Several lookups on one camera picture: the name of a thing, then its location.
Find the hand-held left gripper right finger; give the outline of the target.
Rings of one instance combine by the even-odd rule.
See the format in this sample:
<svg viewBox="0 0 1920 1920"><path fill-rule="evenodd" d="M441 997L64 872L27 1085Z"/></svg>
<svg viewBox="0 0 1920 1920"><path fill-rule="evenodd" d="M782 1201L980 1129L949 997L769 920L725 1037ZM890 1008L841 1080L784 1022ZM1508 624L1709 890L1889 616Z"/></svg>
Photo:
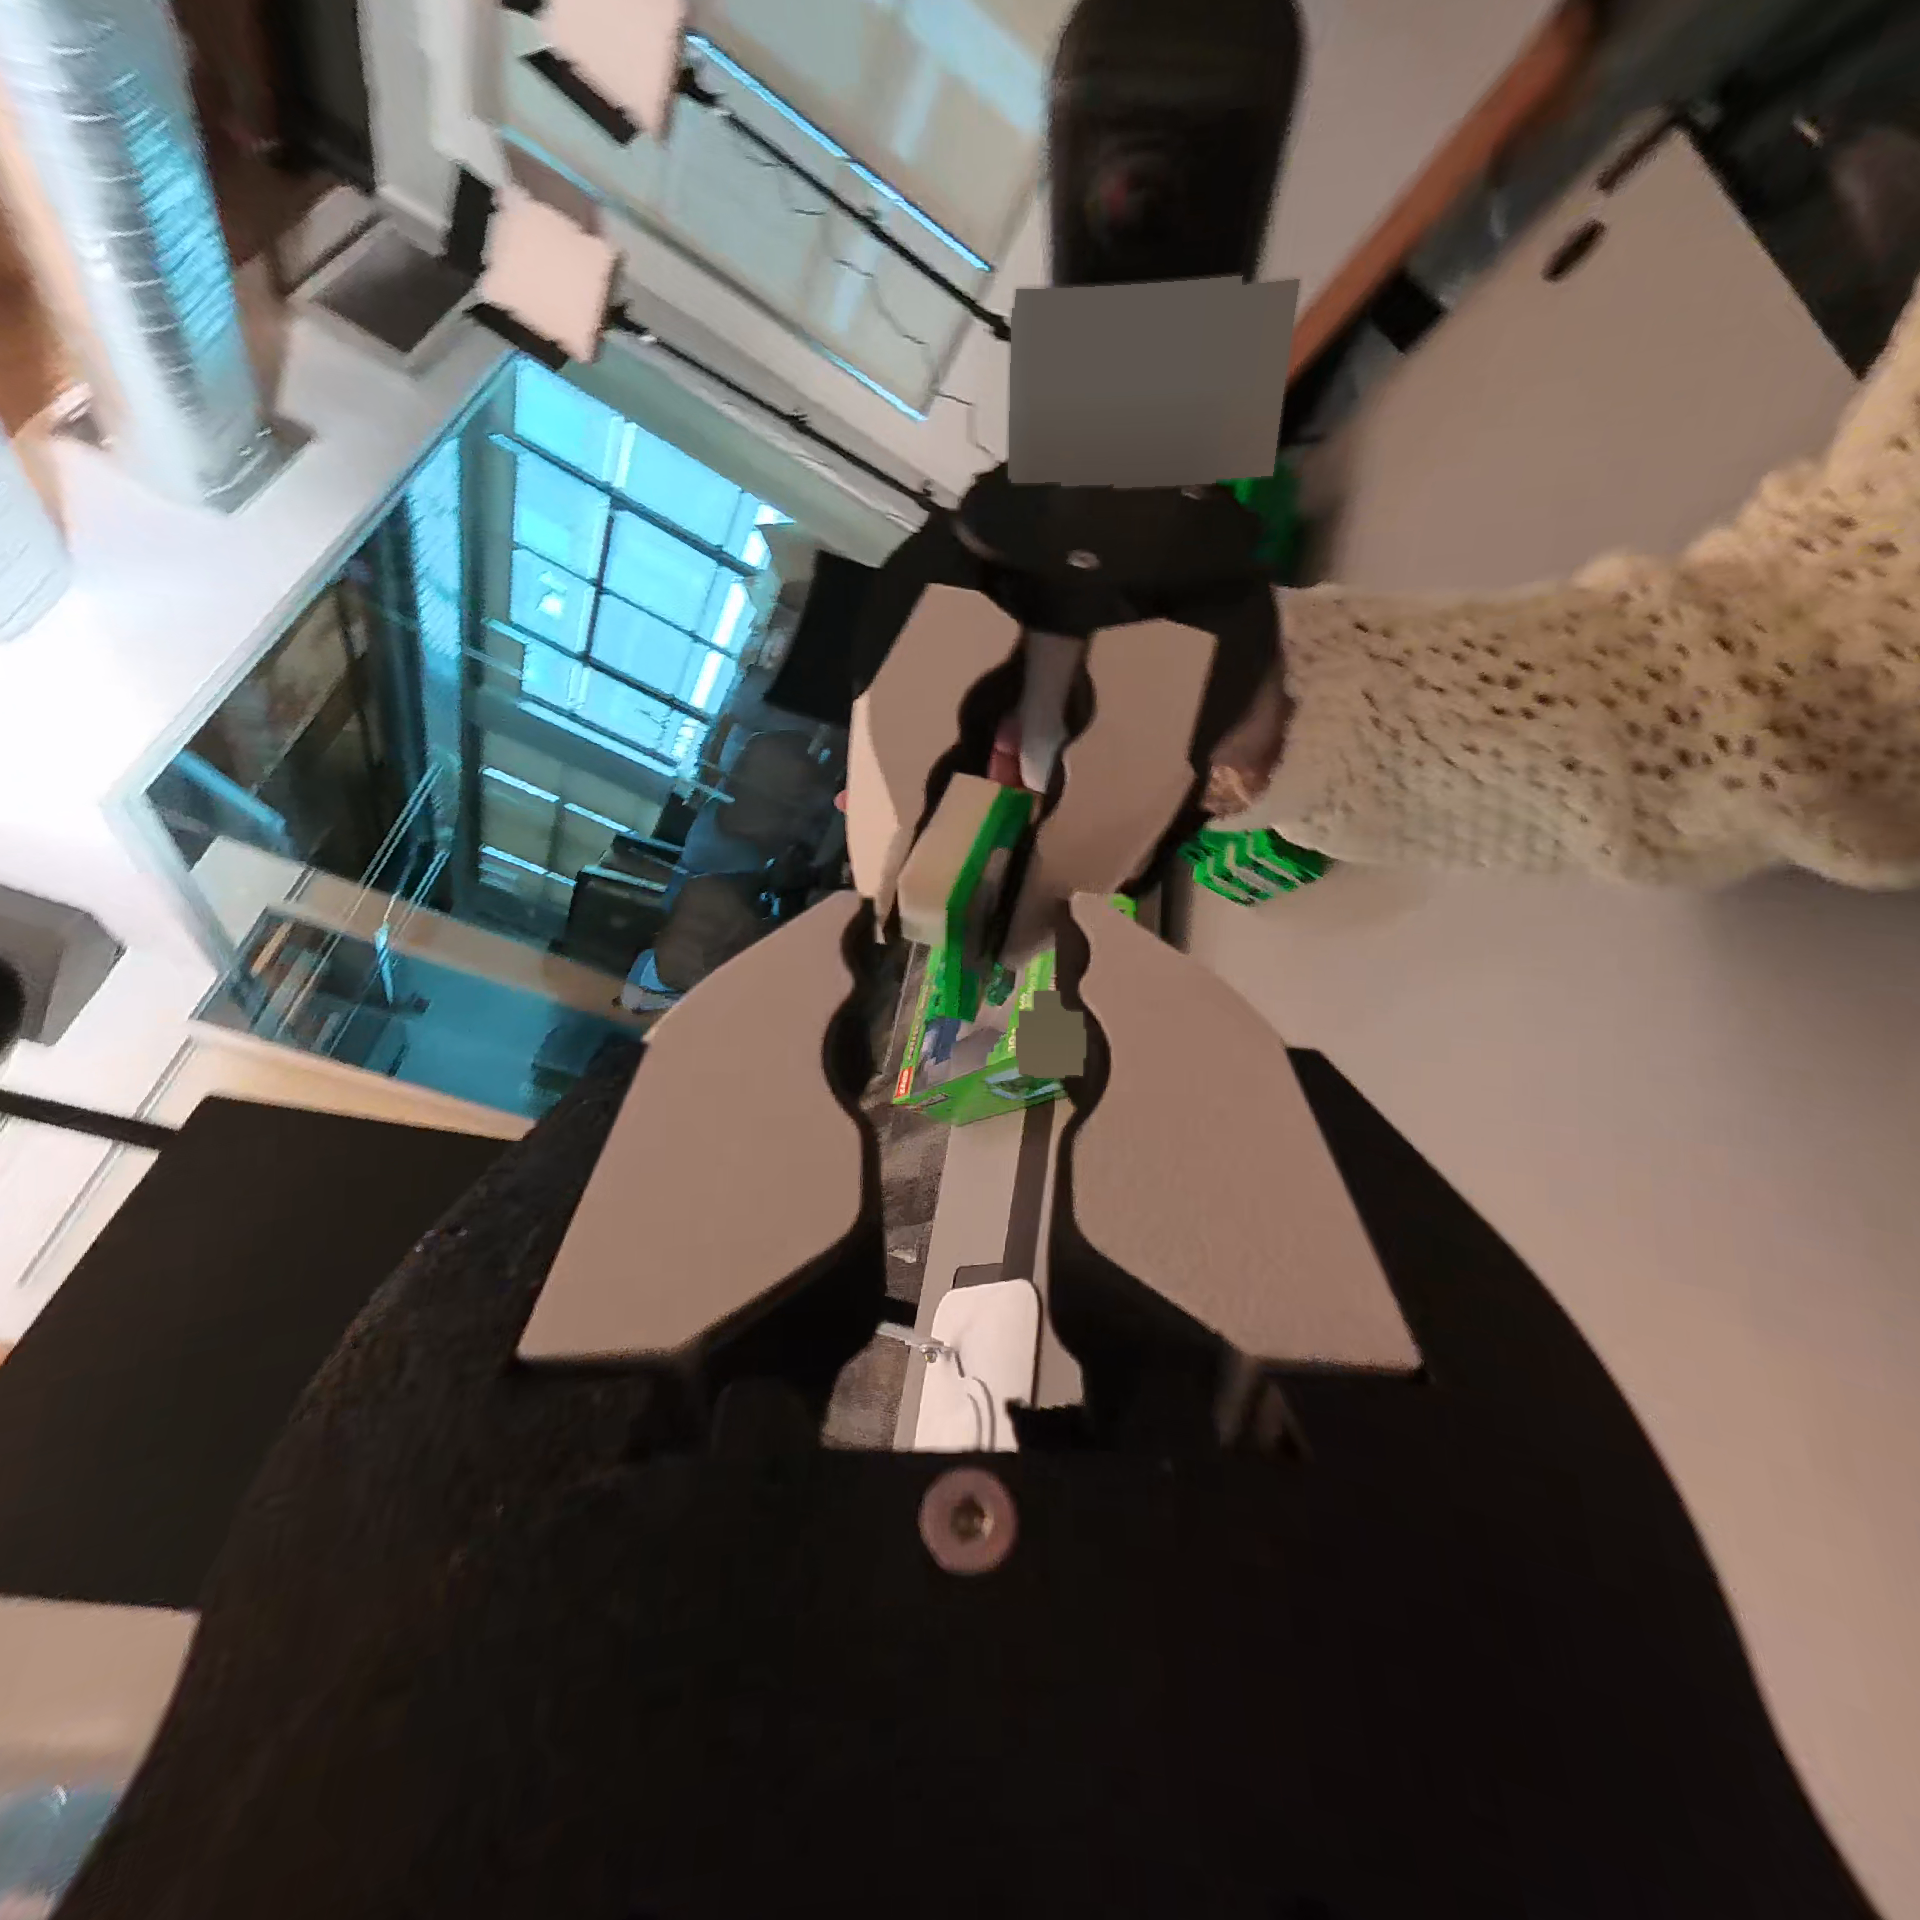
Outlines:
<svg viewBox="0 0 1920 1920"><path fill-rule="evenodd" d="M1280 1034L1105 896L1061 920L1088 1030L1057 1159L1049 1323L1101 1449L1274 1449L1293 1386L1424 1357Z"/></svg>

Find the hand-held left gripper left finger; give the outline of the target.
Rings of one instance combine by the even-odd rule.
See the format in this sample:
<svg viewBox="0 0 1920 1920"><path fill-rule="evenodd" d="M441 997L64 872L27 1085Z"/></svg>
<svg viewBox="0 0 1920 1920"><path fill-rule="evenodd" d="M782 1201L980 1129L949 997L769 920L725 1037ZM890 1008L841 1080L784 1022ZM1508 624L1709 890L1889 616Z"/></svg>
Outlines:
<svg viewBox="0 0 1920 1920"><path fill-rule="evenodd" d="M514 1378L628 1389L635 1449L818 1449L885 1307L874 910L830 896L662 1015Z"/></svg>

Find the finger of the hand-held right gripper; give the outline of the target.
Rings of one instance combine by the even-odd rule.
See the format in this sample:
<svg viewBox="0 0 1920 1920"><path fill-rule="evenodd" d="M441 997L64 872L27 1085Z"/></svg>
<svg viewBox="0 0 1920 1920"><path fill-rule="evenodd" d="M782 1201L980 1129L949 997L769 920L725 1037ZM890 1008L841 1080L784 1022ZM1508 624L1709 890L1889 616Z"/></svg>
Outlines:
<svg viewBox="0 0 1920 1920"><path fill-rule="evenodd" d="M963 706L1012 662L1020 639L1017 623L984 592L930 585L874 685L856 697L848 859L876 937L897 914L900 866L939 803L930 798L938 769L963 744ZM956 775L965 774L949 774L942 793Z"/></svg>
<svg viewBox="0 0 1920 1920"><path fill-rule="evenodd" d="M1217 639L1147 619L1088 641L1088 726L1064 750L1017 896L1017 960L1054 937L1074 896L1116 896L1149 866L1194 789L1190 747Z"/></svg>

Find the white lego brick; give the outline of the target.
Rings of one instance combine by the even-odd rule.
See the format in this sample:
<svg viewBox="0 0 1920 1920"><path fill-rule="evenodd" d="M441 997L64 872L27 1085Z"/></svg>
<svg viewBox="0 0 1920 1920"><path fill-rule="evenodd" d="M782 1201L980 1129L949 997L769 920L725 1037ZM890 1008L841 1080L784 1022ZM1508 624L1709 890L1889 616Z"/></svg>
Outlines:
<svg viewBox="0 0 1920 1920"><path fill-rule="evenodd" d="M985 778L949 781L897 880L897 920L910 944L945 949L966 927L976 890L973 851L1000 798L1001 787Z"/></svg>

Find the green mosaic lego panel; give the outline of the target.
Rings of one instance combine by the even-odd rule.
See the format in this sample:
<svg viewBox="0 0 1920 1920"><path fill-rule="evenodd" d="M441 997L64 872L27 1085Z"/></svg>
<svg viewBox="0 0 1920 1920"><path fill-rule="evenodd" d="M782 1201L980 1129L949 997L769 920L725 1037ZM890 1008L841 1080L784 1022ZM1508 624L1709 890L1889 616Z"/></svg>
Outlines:
<svg viewBox="0 0 1920 1920"><path fill-rule="evenodd" d="M934 1017L969 1022L984 1002L1001 1003L1012 990L1012 974L1001 960L1001 909L1033 807L1033 795L1014 787L987 785L984 791L971 839L952 875L942 937L929 965Z"/></svg>

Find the person's right forearm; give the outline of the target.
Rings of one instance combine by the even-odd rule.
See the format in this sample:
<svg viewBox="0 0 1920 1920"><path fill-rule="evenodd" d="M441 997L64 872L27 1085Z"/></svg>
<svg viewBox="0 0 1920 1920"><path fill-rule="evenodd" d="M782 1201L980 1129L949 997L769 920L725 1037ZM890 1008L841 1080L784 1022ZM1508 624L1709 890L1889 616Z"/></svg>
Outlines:
<svg viewBox="0 0 1920 1920"><path fill-rule="evenodd" d="M1280 592L1280 734L1217 793L1363 866L1918 879L1918 297L1832 447L1668 560Z"/></svg>

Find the green lego set box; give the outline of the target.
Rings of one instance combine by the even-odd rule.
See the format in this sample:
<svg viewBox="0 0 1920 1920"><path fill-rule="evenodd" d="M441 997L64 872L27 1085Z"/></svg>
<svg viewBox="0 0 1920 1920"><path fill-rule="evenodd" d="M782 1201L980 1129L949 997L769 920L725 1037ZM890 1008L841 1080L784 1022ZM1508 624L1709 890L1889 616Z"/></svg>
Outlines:
<svg viewBox="0 0 1920 1920"><path fill-rule="evenodd" d="M1066 1003L1057 936L1017 967L925 958L894 1105L952 1127L1024 1114L1066 1095L1088 1069L1091 1022Z"/></svg>

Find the person's right hand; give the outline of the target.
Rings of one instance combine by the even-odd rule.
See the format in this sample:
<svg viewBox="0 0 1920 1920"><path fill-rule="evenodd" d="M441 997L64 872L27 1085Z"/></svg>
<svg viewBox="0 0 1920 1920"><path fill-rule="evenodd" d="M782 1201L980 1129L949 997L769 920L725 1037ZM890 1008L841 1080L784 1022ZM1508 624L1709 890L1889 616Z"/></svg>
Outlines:
<svg viewBox="0 0 1920 1920"><path fill-rule="evenodd" d="M1285 664L1275 664L1243 718L1214 747L1203 810L1211 822L1232 822L1264 803L1280 769L1291 702Z"/></svg>

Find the green plastic bin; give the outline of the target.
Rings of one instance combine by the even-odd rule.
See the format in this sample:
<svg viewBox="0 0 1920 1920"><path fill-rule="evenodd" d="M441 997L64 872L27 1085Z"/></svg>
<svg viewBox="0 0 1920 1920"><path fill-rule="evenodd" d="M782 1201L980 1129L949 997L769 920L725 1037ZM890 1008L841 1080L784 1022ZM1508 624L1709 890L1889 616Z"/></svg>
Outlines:
<svg viewBox="0 0 1920 1920"><path fill-rule="evenodd" d="M1257 555L1275 585L1286 585L1304 531L1299 473L1278 457L1264 479L1229 482L1238 506L1257 518ZM1272 829L1210 825L1179 847L1188 880L1229 905L1262 905L1317 886L1333 870L1329 856L1299 849Z"/></svg>

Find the white stand base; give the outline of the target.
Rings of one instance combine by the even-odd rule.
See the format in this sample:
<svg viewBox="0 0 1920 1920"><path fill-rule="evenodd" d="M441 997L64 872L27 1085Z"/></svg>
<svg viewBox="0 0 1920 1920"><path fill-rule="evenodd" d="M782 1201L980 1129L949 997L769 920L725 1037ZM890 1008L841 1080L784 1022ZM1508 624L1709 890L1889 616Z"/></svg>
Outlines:
<svg viewBox="0 0 1920 1920"><path fill-rule="evenodd" d="M910 1448L923 1455L1014 1455L1017 1408L1033 1401L1040 1291L1026 1279L956 1273L918 1339L923 1361Z"/></svg>

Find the white cabinet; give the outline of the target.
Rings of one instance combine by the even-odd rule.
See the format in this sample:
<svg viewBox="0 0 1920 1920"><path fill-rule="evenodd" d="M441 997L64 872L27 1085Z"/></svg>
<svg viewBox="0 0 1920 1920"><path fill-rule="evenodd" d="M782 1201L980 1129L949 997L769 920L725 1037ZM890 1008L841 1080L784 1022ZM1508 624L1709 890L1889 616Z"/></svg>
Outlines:
<svg viewBox="0 0 1920 1920"><path fill-rule="evenodd" d="M1304 457L1304 585L1510 592L1672 555L1857 392L1690 133L1590 170Z"/></svg>

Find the dark book stand board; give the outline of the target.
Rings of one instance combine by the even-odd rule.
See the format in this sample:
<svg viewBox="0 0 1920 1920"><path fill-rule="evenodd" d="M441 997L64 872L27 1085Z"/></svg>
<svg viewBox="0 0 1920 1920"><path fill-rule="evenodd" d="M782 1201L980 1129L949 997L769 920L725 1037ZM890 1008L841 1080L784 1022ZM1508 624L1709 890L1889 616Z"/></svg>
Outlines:
<svg viewBox="0 0 1920 1920"><path fill-rule="evenodd" d="M5 1601L194 1611L316 1371L506 1150L202 1103L5 1358Z"/></svg>

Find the hanging ceiling panel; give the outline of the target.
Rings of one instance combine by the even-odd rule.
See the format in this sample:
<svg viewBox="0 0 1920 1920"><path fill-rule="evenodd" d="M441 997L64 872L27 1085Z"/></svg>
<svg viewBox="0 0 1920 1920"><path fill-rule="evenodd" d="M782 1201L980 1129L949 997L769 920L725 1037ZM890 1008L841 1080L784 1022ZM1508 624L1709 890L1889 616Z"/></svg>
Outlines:
<svg viewBox="0 0 1920 1920"><path fill-rule="evenodd" d="M704 97L686 2L501 2L496 17L512 74L617 150L662 143L678 102Z"/></svg>
<svg viewBox="0 0 1920 1920"><path fill-rule="evenodd" d="M598 231L502 186L467 317L554 371L589 367L609 331L617 266Z"/></svg>

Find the large silver duct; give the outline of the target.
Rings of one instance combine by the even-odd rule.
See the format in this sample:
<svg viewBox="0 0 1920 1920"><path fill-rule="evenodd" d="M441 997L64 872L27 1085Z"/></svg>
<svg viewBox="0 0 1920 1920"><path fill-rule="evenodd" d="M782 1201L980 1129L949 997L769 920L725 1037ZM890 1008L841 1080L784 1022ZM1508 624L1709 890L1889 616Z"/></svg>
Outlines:
<svg viewBox="0 0 1920 1920"><path fill-rule="evenodd" d="M235 515L290 451L260 390L169 5L3 5L5 206L94 435Z"/></svg>

